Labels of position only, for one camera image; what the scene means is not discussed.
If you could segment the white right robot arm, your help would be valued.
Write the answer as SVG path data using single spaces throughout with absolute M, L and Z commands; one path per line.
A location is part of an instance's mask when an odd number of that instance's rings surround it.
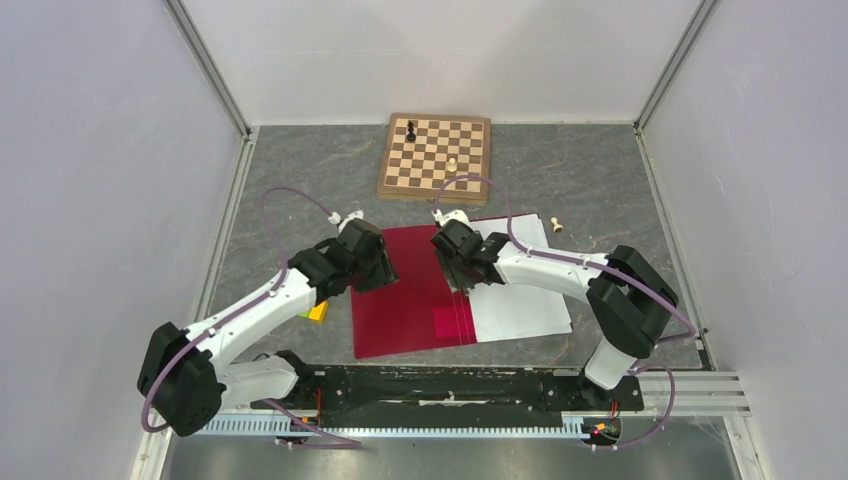
M 431 242 L 450 287 L 520 285 L 572 297 L 593 311 L 603 338 L 581 371 L 580 400 L 602 408 L 639 360 L 660 344 L 678 296 L 634 248 L 605 254 L 566 252 L 525 245 L 511 230 L 483 236 L 461 211 L 436 213 Z

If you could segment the red file folder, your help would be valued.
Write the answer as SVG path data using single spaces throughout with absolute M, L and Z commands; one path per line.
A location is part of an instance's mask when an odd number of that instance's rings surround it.
M 468 294 L 453 292 L 442 274 L 431 243 L 436 232 L 432 224 L 384 231 L 399 280 L 351 294 L 355 358 L 478 343 Z

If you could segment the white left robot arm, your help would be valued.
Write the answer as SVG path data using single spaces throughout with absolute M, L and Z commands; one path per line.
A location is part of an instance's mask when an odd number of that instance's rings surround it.
M 221 409 L 281 400 L 291 408 L 307 405 L 314 372 L 290 351 L 251 362 L 237 357 L 284 322 L 348 289 L 367 293 L 397 280 L 382 231 L 353 214 L 335 237 L 287 260 L 280 273 L 225 310 L 186 328 L 168 322 L 151 336 L 137 388 L 145 397 L 142 426 L 189 436 Z

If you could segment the white printed paper stack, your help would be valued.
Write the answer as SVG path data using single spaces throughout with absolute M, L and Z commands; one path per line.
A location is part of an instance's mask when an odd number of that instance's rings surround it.
M 541 217 L 512 217 L 517 238 L 524 244 L 548 247 Z M 506 217 L 471 220 L 484 239 L 507 233 Z M 562 294 L 524 285 L 478 285 L 469 290 L 471 321 L 478 343 L 541 337 L 572 332 L 571 316 Z

